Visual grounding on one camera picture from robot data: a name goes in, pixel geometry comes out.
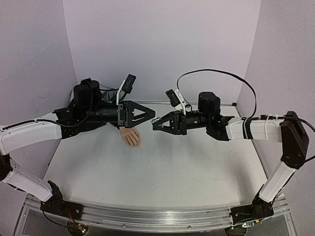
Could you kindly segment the clear nail polish bottle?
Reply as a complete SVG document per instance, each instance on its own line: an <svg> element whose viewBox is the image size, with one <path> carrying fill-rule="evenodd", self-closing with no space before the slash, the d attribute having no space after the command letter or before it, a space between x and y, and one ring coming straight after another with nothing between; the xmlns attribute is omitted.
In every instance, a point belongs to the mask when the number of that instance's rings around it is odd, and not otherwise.
<svg viewBox="0 0 315 236"><path fill-rule="evenodd" d="M151 123L153 124L153 123L156 123L156 122L158 122L158 121L160 121L160 120L161 120L161 118L160 118L160 117L157 117L157 118L152 119L152 120L151 120Z"/></svg>

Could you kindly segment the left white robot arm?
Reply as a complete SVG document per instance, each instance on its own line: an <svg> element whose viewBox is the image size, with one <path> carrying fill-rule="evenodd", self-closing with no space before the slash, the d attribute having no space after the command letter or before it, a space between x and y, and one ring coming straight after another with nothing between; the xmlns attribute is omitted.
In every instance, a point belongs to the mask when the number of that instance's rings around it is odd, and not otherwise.
<svg viewBox="0 0 315 236"><path fill-rule="evenodd" d="M153 119L155 111L133 101L102 99L100 84L90 78L73 88L73 98L66 108L54 110L39 118L0 127L0 180L33 195L54 214L66 211L59 187L24 171L10 153L16 149L49 140L62 140L97 129L107 123L134 132L134 127Z"/></svg>

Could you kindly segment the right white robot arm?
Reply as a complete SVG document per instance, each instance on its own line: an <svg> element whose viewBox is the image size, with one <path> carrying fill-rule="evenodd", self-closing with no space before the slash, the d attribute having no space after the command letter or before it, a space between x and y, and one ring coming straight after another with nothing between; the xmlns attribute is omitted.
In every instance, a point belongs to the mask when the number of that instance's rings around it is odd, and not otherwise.
<svg viewBox="0 0 315 236"><path fill-rule="evenodd" d="M186 135L188 130L206 128L206 133L217 141L266 140L282 144L280 163L258 193L261 202L272 202L291 176L307 162L309 136L295 112L287 112L283 117L223 116L221 100L213 92L201 92L197 110L188 112L178 89L171 89L166 95L175 111L154 119L154 131Z"/></svg>

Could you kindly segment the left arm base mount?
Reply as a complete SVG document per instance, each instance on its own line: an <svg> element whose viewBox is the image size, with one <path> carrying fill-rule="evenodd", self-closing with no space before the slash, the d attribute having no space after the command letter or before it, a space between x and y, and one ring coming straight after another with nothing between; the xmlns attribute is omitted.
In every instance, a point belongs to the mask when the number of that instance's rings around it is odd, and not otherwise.
<svg viewBox="0 0 315 236"><path fill-rule="evenodd" d="M76 220L80 220L84 206L80 203L64 200L59 187L50 180L48 184L51 188L52 196L49 197L48 200L41 201L40 209L44 213L67 217L73 223L75 223Z"/></svg>

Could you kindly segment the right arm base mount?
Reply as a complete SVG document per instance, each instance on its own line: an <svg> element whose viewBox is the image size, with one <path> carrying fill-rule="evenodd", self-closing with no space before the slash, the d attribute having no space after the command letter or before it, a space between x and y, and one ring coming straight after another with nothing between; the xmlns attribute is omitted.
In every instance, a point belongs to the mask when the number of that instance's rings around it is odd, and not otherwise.
<svg viewBox="0 0 315 236"><path fill-rule="evenodd" d="M229 215L232 217L233 225L236 226L245 222L262 220L273 216L274 200L275 198L266 202L257 193L251 204L231 208Z"/></svg>

